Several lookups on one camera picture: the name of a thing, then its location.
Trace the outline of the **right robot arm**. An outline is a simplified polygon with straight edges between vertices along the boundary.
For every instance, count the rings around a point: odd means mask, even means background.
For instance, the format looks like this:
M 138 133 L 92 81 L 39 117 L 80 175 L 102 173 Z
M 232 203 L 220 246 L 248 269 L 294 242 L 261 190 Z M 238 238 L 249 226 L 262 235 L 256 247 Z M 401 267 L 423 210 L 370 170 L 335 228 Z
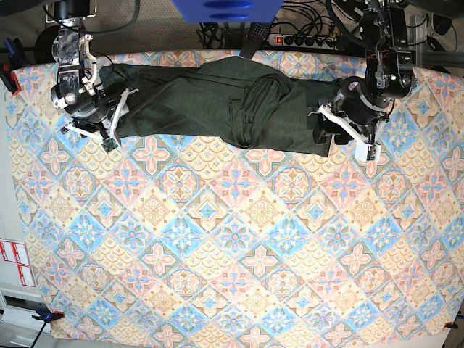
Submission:
M 128 97 L 138 89 L 130 89 L 125 82 L 103 87 L 97 58 L 91 50 L 94 35 L 84 25 L 85 19 L 96 15 L 95 1 L 56 1 L 44 9 L 46 22 L 58 26 L 51 45 L 58 64 L 51 100 L 69 117 L 61 133 L 90 138 L 110 153 L 121 146 L 117 126 L 129 112 Z

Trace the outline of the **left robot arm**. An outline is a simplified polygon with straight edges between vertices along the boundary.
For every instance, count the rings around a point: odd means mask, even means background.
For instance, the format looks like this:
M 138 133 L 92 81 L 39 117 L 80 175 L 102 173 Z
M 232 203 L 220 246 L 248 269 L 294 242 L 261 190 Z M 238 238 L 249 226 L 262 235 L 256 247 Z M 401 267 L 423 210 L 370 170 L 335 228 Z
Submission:
M 337 95 L 319 101 L 311 111 L 313 138 L 317 144 L 353 141 L 356 160 L 377 162 L 378 135 L 389 122 L 396 100 L 406 97 L 415 83 L 404 11 L 392 1 L 368 1 L 358 25 L 360 36 L 355 36 L 337 17 L 331 1 L 326 9 L 343 36 L 365 49 L 366 69 L 362 78 L 343 79 Z

